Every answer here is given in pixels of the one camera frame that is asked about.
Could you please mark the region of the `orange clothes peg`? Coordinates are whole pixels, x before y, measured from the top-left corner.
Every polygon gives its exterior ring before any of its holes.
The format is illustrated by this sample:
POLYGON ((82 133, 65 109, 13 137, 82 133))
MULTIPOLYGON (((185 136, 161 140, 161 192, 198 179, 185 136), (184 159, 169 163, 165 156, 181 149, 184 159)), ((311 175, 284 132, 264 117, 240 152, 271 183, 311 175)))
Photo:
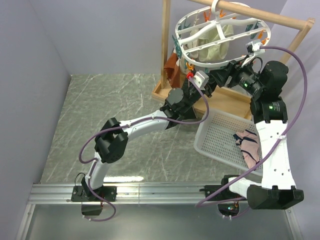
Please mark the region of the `orange clothes peg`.
POLYGON ((189 71, 191 71, 191 72, 195 69, 194 65, 191 64, 191 63, 189 63, 189 62, 186 62, 185 65, 186 65, 187 69, 188 69, 189 71))

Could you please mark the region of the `white clip hanger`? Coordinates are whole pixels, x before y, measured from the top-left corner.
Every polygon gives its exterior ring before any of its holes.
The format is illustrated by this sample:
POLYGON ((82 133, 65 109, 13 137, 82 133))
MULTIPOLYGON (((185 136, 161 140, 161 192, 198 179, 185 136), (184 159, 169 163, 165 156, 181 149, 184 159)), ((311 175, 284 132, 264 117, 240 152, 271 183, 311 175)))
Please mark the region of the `white clip hanger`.
POLYGON ((260 40, 265 46, 271 38, 270 27, 257 18, 244 15, 236 16, 225 10, 217 10, 215 6, 210 9, 200 8, 186 15, 198 14, 203 27, 198 36, 198 47, 191 48, 188 52, 197 58, 179 59, 179 67, 187 70, 186 62, 201 69, 221 69, 231 61, 244 61, 248 52, 231 53, 231 45, 246 46, 253 40, 260 40))

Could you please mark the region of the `black striped underwear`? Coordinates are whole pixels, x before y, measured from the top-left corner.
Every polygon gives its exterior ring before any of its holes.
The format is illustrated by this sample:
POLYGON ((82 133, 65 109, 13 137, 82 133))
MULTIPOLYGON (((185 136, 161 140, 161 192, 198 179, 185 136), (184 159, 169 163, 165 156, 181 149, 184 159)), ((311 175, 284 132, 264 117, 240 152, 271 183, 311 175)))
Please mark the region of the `black striped underwear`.
POLYGON ((190 96, 190 82, 185 79, 181 88, 175 88, 173 90, 173 105, 174 119, 181 122, 195 122, 197 120, 197 114, 194 107, 189 100, 190 96))

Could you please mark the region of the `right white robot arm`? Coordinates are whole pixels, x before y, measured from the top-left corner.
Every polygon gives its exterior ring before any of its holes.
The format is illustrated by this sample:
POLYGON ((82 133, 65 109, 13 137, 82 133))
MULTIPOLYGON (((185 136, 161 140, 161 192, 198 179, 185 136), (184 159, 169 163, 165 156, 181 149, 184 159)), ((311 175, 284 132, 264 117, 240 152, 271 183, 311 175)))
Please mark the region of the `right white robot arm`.
POLYGON ((226 175, 221 187, 197 205, 222 196, 224 201, 236 195, 247 200, 253 210, 286 210, 304 200, 291 173, 287 132, 299 117, 288 121, 287 107, 280 94, 288 80, 288 67, 269 61, 258 73, 251 63, 230 62, 226 68, 211 73, 220 85, 230 78, 230 87, 239 85, 251 94, 250 111, 259 138, 262 159, 239 176, 226 175))

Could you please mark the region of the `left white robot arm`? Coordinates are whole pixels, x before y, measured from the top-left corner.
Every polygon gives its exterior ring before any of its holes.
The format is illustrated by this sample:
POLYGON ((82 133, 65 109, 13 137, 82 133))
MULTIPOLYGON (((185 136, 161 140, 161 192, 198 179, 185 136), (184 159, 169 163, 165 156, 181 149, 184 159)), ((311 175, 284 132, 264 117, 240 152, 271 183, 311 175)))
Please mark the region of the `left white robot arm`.
POLYGON ((155 112, 133 120, 118 121, 110 118, 100 132, 90 138, 94 141, 94 157, 83 160, 82 164, 91 164, 89 172, 82 178, 83 195, 88 201, 102 197, 104 178, 111 164, 120 160, 132 140, 156 131, 164 131, 177 125, 195 125, 200 121, 194 113, 193 106, 199 100, 211 97, 217 87, 215 80, 201 84, 194 77, 185 80, 186 88, 172 89, 164 105, 155 112))

